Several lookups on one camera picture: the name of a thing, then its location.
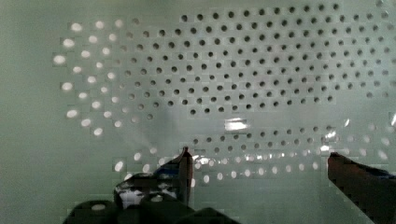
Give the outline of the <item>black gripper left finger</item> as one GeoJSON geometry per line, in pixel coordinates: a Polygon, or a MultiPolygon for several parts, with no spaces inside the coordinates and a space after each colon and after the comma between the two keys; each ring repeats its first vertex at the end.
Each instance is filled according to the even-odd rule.
{"type": "Polygon", "coordinates": [[[126,209],[141,204],[145,197],[167,194],[184,204],[189,203],[192,181],[192,155],[188,147],[153,173],[138,173],[113,189],[115,204],[126,209]]]}

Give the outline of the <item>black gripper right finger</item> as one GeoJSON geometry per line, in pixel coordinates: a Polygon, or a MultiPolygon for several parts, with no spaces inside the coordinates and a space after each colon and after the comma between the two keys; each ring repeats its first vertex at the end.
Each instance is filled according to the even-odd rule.
{"type": "Polygon", "coordinates": [[[328,178],[374,224],[395,224],[395,175],[337,152],[328,159],[328,178]]]}

